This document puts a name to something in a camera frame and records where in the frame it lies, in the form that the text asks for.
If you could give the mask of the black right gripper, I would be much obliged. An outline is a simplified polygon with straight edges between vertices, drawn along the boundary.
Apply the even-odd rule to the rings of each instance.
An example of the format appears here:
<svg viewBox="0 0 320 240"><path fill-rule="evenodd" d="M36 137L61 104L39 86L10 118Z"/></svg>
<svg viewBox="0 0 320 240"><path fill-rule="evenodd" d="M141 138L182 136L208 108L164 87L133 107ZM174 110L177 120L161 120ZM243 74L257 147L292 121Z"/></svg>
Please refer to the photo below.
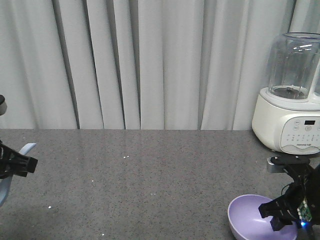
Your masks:
<svg viewBox="0 0 320 240"><path fill-rule="evenodd" d="M320 167L309 164L288 164L284 171L293 179L286 192L274 200L262 203L259 207L261 217L272 217L270 225L273 231L280 231L295 223L301 228L298 208L305 202L311 219L311 225L320 224Z"/></svg>

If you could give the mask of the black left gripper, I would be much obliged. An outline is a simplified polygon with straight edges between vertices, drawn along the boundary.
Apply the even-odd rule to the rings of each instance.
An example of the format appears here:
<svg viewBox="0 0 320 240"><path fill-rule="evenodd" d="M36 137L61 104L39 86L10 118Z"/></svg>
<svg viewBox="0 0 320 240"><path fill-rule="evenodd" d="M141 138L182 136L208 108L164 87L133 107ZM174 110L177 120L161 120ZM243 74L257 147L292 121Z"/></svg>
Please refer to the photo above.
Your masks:
<svg viewBox="0 0 320 240"><path fill-rule="evenodd" d="M14 150L0 142L0 178L5 179L16 175L26 177L28 173L34 173L38 160L34 157L26 156L20 153L14 153Z"/></svg>

